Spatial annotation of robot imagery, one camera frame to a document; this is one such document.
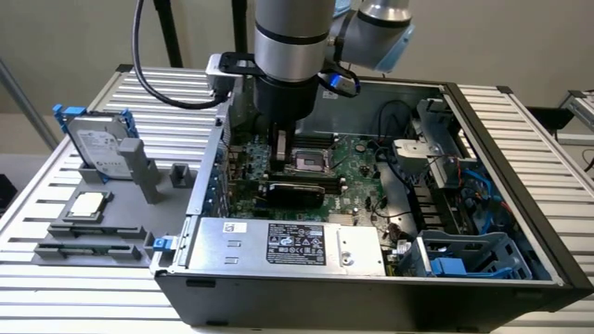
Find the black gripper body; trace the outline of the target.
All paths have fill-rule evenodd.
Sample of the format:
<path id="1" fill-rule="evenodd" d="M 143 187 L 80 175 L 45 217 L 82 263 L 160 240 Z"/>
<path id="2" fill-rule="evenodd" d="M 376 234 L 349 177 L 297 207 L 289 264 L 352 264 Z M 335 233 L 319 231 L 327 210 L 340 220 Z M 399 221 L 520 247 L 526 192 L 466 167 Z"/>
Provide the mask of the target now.
<path id="1" fill-rule="evenodd" d="M 317 79 L 285 82 L 268 76 L 255 81 L 255 106 L 272 123 L 293 123 L 307 117 L 315 106 Z"/>

